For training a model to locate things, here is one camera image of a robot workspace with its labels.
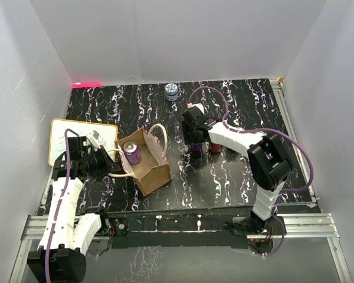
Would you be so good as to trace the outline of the red cola can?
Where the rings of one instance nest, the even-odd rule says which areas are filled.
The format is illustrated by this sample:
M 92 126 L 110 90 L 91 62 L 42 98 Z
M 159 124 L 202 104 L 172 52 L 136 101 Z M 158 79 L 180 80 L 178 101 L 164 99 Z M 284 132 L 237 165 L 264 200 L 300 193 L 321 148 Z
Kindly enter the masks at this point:
M 218 143 L 211 143 L 210 151 L 211 153 L 220 153 L 223 148 L 223 145 Z

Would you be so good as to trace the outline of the patterned canvas tote bag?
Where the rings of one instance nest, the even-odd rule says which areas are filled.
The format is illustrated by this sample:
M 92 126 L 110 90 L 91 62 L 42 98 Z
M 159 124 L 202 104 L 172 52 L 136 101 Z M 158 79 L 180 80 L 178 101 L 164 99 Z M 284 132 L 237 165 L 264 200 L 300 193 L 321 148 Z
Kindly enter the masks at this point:
M 138 145 L 140 162 L 131 164 L 125 156 L 125 143 L 131 141 Z M 156 191 L 172 180 L 171 168 L 166 153 L 168 135 L 161 124 L 154 124 L 150 130 L 140 128 L 131 135 L 116 142 L 114 151 L 120 155 L 123 174 L 110 173 L 110 177 L 131 177 L 136 182 L 143 196 Z

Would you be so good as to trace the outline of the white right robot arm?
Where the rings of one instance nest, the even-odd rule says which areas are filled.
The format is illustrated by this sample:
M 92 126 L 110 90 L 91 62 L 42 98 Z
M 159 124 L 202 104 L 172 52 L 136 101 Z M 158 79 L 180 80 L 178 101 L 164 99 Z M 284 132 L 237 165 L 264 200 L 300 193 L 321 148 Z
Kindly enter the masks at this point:
M 277 202 L 293 163 L 279 137 L 266 135 L 263 130 L 248 133 L 231 129 L 223 121 L 205 114 L 200 104 L 189 103 L 182 114 L 185 144 L 210 142 L 227 147 L 245 156 L 257 184 L 256 199 L 250 215 L 231 229 L 264 234 L 271 229 Z

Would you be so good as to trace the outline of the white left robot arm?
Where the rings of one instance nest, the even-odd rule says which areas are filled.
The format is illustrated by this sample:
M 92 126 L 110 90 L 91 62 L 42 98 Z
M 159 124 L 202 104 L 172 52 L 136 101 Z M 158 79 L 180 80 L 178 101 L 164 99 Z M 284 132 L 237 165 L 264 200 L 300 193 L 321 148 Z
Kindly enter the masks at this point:
M 76 215 L 84 181 L 104 176 L 114 165 L 98 138 L 96 131 L 66 138 L 66 149 L 54 161 L 47 224 L 37 250 L 27 258 L 38 282 L 82 282 L 91 241 L 95 234 L 109 231 L 103 207 L 89 207 Z

